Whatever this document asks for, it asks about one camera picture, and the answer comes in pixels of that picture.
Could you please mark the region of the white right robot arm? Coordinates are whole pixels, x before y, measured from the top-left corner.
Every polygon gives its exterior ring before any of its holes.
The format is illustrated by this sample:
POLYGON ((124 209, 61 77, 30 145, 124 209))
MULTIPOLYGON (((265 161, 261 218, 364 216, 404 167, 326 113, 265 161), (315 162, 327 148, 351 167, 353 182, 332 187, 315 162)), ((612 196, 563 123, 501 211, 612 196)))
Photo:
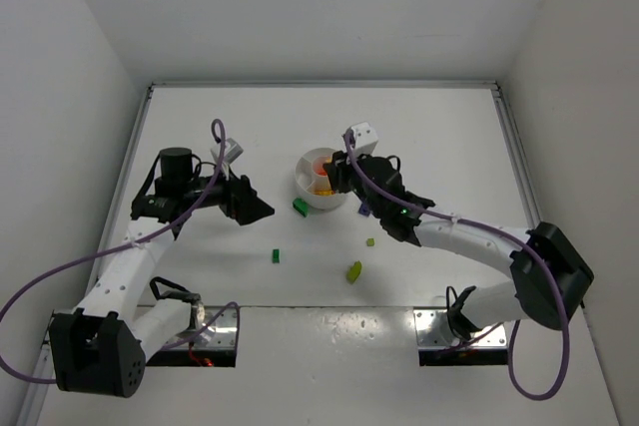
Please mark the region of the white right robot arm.
POLYGON ((452 252, 487 265, 506 281, 475 285, 446 308, 446 335, 468 340, 486 326, 531 319, 561 330, 581 305, 594 273, 563 231, 542 221, 536 227, 485 225, 440 213, 430 199, 408 191, 399 163, 391 157, 362 155, 352 162, 336 152, 324 163, 331 188, 355 194, 399 242, 452 252))

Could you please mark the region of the lime green curved lego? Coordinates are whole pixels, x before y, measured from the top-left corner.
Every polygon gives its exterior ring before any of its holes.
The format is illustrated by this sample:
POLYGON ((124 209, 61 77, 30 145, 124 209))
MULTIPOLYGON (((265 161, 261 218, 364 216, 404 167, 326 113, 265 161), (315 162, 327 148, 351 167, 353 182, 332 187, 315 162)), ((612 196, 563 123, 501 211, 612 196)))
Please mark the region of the lime green curved lego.
POLYGON ((347 270, 345 279, 349 284, 354 284, 361 275, 362 263, 355 261, 353 265, 347 270))

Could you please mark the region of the dark green lego wedge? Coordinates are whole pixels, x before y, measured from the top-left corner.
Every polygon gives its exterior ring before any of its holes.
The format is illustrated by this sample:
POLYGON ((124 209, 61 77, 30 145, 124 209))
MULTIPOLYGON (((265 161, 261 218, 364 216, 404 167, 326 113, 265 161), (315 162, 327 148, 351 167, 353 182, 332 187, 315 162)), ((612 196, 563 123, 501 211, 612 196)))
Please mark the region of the dark green lego wedge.
POLYGON ((309 215, 309 205, 301 198, 293 200, 293 208, 303 217, 307 217, 309 215))

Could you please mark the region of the small orange lego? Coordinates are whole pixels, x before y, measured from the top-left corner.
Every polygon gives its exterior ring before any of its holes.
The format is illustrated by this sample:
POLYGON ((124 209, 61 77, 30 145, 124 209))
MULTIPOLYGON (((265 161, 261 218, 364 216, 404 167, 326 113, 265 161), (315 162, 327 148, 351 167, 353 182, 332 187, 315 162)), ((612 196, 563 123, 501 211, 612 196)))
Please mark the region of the small orange lego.
POLYGON ((319 177, 326 177, 324 165, 328 162, 328 158, 316 158, 313 161, 313 171, 319 177))

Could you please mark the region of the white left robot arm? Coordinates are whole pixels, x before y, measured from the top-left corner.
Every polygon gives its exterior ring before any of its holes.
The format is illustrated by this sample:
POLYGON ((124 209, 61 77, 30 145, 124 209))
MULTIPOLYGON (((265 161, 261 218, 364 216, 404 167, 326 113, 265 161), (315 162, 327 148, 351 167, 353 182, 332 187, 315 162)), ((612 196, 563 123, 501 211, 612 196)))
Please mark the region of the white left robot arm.
POLYGON ((155 270, 195 210, 217 207, 239 225, 274 214, 249 178, 231 171, 242 151, 234 140, 213 146, 209 177, 190 149, 159 151, 132 201, 123 242, 88 294, 50 323, 60 390, 128 398, 157 352, 180 333, 202 327, 200 295, 155 270))

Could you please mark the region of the blue lego brick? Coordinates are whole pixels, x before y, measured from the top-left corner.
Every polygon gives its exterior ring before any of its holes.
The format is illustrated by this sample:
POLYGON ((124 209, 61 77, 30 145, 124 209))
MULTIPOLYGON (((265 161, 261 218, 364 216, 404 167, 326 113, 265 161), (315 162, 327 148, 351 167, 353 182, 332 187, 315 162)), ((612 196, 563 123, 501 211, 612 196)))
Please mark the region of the blue lego brick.
POLYGON ((370 210, 369 210, 368 206, 365 203, 361 203, 359 208, 358 208, 358 213, 363 215, 363 216, 369 216, 370 215, 370 210))

